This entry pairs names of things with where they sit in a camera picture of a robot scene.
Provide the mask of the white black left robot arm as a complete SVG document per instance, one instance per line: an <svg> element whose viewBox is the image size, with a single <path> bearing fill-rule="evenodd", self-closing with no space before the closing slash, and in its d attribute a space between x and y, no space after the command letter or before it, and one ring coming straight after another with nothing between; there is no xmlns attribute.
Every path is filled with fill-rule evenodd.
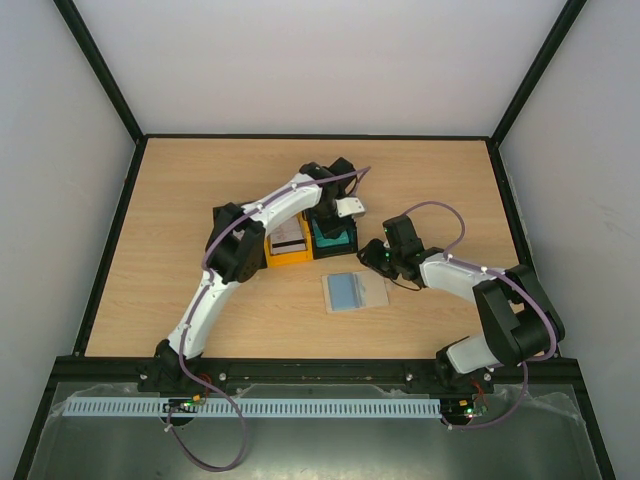
<svg viewBox="0 0 640 480"><path fill-rule="evenodd" d="M187 390L191 381L202 385L193 368L226 303L262 266L267 237L306 211L316 218L324 236L338 237L354 216L365 212L356 192L368 171L343 157L328 167L311 162L263 198L223 205L201 261L197 290L179 323L140 371L139 389Z"/></svg>

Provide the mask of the beige card holder wallet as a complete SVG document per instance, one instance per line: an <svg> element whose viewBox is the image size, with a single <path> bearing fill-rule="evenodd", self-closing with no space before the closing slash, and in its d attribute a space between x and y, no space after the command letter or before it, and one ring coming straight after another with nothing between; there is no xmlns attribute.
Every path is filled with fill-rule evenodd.
<svg viewBox="0 0 640 480"><path fill-rule="evenodd" d="M326 275L322 286L328 313L389 305L384 279L371 270Z"/></svg>

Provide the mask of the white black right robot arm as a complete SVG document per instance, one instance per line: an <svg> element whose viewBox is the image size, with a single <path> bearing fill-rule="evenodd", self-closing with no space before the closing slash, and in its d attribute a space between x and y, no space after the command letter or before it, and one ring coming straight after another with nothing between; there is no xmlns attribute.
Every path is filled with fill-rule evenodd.
<svg viewBox="0 0 640 480"><path fill-rule="evenodd" d="M455 392L492 367L552 357L566 329L535 272L526 265L507 270L463 261L440 248L393 248L374 239L357 252L361 264L419 289L441 290L473 304L482 332L436 353L435 377Z"/></svg>

